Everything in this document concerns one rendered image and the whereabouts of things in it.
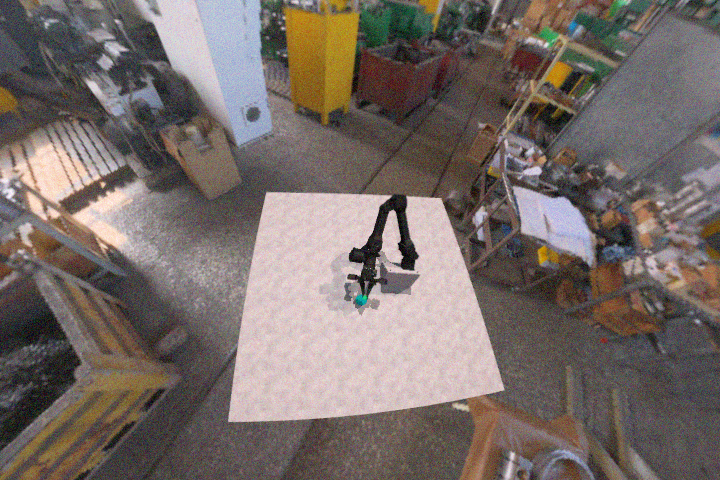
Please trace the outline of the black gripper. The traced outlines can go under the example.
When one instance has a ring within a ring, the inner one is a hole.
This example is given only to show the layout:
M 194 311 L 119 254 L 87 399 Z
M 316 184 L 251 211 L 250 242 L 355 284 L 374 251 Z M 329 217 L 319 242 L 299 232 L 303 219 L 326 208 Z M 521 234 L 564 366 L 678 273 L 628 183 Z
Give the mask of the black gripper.
M 363 266 L 365 266 L 366 269 L 370 269 L 370 267 L 373 267 L 372 269 L 375 269 L 375 265 L 364 264 Z M 374 285 L 376 285 L 376 283 L 383 284 L 383 285 L 387 285 L 387 279 L 383 279 L 383 278 L 374 279 L 374 277 L 373 277 L 372 280 L 370 280 L 370 279 L 367 279 L 367 278 L 366 278 L 366 279 L 363 279 L 363 278 L 359 277 L 358 275 L 348 274 L 347 279 L 348 279 L 348 280 L 355 280 L 355 281 L 358 280 L 357 283 L 360 284 L 361 291 L 362 291 L 362 296 L 364 295 L 364 292 L 365 292 L 365 283 L 364 283 L 364 281 L 369 281 L 369 282 L 371 282 L 371 283 L 369 283 L 369 288 L 368 288 L 368 292 L 367 292 L 367 297 L 368 297 L 368 295 L 370 294 L 370 292 L 371 292 L 372 288 L 374 287 Z

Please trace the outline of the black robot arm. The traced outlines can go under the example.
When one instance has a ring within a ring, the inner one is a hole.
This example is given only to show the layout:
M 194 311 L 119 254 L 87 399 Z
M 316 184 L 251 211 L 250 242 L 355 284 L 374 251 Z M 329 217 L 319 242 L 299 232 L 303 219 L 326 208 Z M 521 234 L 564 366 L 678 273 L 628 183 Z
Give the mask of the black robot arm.
M 388 214 L 391 210 L 395 210 L 401 236 L 401 241 L 398 243 L 399 250 L 403 256 L 401 267 L 403 270 L 415 271 L 415 260 L 417 260 L 419 256 L 415 251 L 414 243 L 410 237 L 406 209 L 407 198 L 399 194 L 393 194 L 391 198 L 380 205 L 373 233 L 361 249 L 353 247 L 353 250 L 349 253 L 349 261 L 356 263 L 363 262 L 369 265 L 376 264 L 376 257 L 381 257 L 378 252 L 382 249 L 382 234 Z M 373 267 L 366 269 L 366 267 L 363 266 L 361 278 L 372 279 L 376 277 L 377 270 L 372 268 Z

